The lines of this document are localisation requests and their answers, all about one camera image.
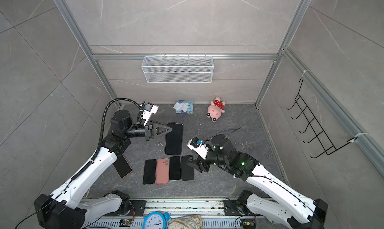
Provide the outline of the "black phone case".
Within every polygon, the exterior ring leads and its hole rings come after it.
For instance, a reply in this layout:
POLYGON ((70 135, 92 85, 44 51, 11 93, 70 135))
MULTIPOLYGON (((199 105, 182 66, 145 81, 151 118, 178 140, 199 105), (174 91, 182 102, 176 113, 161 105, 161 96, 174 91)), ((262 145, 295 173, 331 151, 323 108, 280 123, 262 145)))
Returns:
POLYGON ((195 178, 194 169, 190 167, 187 162, 193 160, 192 155, 181 157, 181 178, 182 181, 193 181, 195 178))

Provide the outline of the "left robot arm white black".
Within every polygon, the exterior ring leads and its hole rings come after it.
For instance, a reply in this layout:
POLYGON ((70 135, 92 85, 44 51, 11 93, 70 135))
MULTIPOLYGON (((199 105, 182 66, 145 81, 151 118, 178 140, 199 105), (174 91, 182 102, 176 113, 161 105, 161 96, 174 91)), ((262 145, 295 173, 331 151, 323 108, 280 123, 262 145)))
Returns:
POLYGON ((126 216, 133 212, 129 195, 113 191, 90 203, 82 201, 86 192, 102 173, 113 165, 121 178, 131 172, 124 152, 131 144, 131 138, 156 139, 170 133, 172 129, 158 122, 150 121, 159 107, 145 104, 140 110, 141 123, 134 123, 127 110, 114 113, 107 136, 102 137, 94 154, 70 179, 50 195, 41 194, 34 202, 35 216, 44 229, 80 229, 90 221, 115 213, 126 216))

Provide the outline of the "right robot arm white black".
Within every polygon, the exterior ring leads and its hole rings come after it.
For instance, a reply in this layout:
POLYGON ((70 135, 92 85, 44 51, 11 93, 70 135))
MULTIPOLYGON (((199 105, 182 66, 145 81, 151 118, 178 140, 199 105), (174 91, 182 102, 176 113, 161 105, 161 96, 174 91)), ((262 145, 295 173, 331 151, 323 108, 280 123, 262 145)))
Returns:
POLYGON ((257 214, 272 224, 288 229, 322 229, 326 221, 328 204, 313 200, 295 191, 270 173, 258 160, 247 153, 238 152, 223 134, 210 140, 189 140, 188 148, 198 154, 188 166, 198 172, 209 172, 212 165, 262 190, 271 200, 244 190, 237 199, 237 207, 244 215, 257 214))

